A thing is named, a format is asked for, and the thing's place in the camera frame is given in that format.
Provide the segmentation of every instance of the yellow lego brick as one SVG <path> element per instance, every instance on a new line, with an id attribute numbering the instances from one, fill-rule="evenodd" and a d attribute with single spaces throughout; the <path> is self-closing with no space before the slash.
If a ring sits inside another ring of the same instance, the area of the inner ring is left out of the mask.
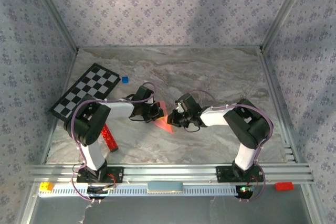
<path id="1" fill-rule="evenodd" d="M 54 184 L 51 182 L 41 182 L 40 191 L 52 191 L 54 188 Z"/>

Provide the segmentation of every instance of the black and white checkerboard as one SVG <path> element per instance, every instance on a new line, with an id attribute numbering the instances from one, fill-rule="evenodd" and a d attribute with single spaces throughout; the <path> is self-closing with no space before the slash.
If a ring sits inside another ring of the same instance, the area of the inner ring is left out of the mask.
<path id="1" fill-rule="evenodd" d="M 65 121 L 86 94 L 105 99 L 119 81 L 118 74 L 94 63 L 51 107 L 50 112 Z"/>

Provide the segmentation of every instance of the orange translucent block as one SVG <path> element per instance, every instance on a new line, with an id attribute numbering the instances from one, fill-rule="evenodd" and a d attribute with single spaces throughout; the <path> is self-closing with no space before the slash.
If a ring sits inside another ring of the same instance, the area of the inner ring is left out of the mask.
<path id="1" fill-rule="evenodd" d="M 169 133 L 173 134 L 172 126 L 167 123 L 168 114 L 167 114 L 166 104 L 164 103 L 164 101 L 159 101 L 158 103 L 160 103 L 160 108 L 162 108 L 162 110 L 163 110 L 164 117 L 162 117 L 162 118 L 160 118 L 156 121 L 152 121 L 152 123 L 154 123 L 157 127 L 160 127 L 161 129 L 163 129 L 165 131 L 168 131 Z"/>

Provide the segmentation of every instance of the patterned wallpaper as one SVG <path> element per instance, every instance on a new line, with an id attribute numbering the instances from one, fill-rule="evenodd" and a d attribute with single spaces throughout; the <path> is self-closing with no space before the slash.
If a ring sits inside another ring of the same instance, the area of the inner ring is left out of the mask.
<path id="1" fill-rule="evenodd" d="M 78 47 L 261 45 L 284 0 L 53 0 Z"/>
<path id="2" fill-rule="evenodd" d="M 14 223 L 73 53 L 40 0 L 0 0 L 0 223 Z"/>
<path id="3" fill-rule="evenodd" d="M 267 53 L 324 208 L 336 223 L 336 0 L 297 0 Z"/>

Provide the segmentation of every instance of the red rectangular block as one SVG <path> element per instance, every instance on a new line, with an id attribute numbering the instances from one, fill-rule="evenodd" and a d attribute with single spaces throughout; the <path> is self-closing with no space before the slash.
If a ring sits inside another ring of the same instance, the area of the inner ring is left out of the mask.
<path id="1" fill-rule="evenodd" d="M 103 129 L 101 130 L 101 135 L 104 137 L 105 142 L 110 149 L 110 152 L 115 152 L 118 150 L 118 145 L 114 140 L 114 137 L 112 136 L 108 126 L 104 124 Z"/>
<path id="2" fill-rule="evenodd" d="M 275 183 L 275 189 L 277 191 L 294 190 L 294 185 L 292 182 L 278 182 L 278 183 Z"/>

